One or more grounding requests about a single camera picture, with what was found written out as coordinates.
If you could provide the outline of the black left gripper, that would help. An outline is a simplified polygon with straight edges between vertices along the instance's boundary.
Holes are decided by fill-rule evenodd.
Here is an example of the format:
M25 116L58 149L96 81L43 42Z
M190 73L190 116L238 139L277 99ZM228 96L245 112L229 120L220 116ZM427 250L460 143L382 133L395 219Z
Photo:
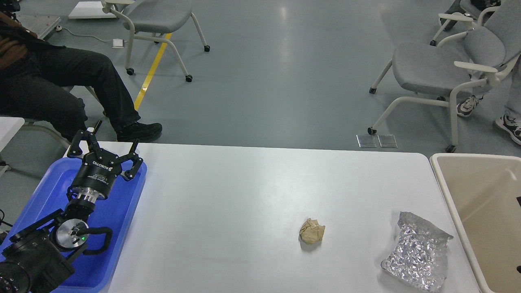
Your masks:
M92 131L78 130L71 141L67 157L82 158L82 165L68 189L70 199L106 200L116 178L121 175L125 181L134 179L143 163L143 159L136 153L139 139L135 139L128 154L121 157L106 149L101 149L96 133L102 123L99 120ZM89 149L89 153L86 155L80 147L82 141L86 142ZM126 161L132 161L132 167L122 171L121 163Z

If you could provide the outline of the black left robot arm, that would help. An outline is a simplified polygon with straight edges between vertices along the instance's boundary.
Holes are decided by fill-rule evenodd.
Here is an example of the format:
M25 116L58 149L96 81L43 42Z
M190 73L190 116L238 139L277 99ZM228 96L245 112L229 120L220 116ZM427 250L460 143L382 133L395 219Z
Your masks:
M93 130L80 130L67 151L81 166L67 188L67 204L17 232L2 251L2 293L50 293L75 273L73 262L81 255L99 255L110 247L114 230L92 227L89 217L96 202L106 200L117 178L136 177L143 159L134 138L128 154L119 156L99 146Z

